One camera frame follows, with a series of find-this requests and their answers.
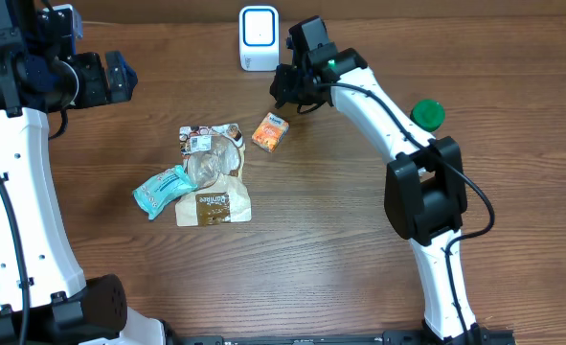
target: green round object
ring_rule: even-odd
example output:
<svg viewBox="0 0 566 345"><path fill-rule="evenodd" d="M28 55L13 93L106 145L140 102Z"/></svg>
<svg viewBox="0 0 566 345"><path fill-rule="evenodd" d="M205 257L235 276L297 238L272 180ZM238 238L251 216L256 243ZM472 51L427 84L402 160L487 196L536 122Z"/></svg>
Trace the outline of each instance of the green round object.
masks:
<svg viewBox="0 0 566 345"><path fill-rule="evenodd" d="M415 105L410 118L417 126L432 132L444 122L444 108L436 101L423 100Z"/></svg>

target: wooden tabletop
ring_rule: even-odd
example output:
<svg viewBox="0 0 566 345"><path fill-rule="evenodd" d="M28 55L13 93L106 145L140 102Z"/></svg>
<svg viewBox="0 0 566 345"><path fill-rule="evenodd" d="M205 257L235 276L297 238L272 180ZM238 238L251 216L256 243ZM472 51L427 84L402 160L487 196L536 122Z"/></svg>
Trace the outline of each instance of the wooden tabletop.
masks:
<svg viewBox="0 0 566 345"><path fill-rule="evenodd" d="M402 110L426 98L446 108L437 135L461 145L496 210L493 231L463 243L478 321L519 344L566 344L566 17L327 25ZM87 25L79 50L120 50L140 79L130 103L71 111L51 143L87 277L117 274L132 308L182 335L420 327L417 266L383 210L385 167L332 108L286 106L276 113L290 130L274 153L247 144L249 223L179 228L173 203L155 221L136 205L133 189L180 163L178 128L238 123L248 137L273 110L273 73L239 67L237 24ZM479 230L485 207L469 190L468 202L464 230Z"/></svg>

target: blue snack wrapper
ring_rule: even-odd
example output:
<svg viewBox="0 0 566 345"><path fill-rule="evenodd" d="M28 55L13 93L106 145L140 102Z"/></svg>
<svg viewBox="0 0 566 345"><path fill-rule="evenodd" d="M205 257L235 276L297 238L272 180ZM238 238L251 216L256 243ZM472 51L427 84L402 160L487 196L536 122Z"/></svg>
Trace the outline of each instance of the blue snack wrapper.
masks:
<svg viewBox="0 0 566 345"><path fill-rule="evenodd" d="M153 220L174 199L192 192L197 185L191 182L182 166L167 169L133 191L138 206Z"/></svg>

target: orange packet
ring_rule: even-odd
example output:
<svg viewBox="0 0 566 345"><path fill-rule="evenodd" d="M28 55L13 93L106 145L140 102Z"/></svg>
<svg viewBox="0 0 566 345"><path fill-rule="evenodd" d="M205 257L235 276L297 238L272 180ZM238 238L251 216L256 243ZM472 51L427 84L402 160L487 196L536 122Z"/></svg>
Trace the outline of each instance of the orange packet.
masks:
<svg viewBox="0 0 566 345"><path fill-rule="evenodd" d="M288 130L289 123L287 121L268 113L253 133L253 143L268 152L273 152Z"/></svg>

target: white label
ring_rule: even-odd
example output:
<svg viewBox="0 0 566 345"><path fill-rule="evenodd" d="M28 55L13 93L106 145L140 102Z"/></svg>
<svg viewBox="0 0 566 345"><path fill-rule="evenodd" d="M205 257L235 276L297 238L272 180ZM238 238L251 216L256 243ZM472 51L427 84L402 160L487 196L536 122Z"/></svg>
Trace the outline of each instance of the white label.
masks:
<svg viewBox="0 0 566 345"><path fill-rule="evenodd" d="M210 135L198 135L191 137L191 153L210 150L212 137Z"/></svg>

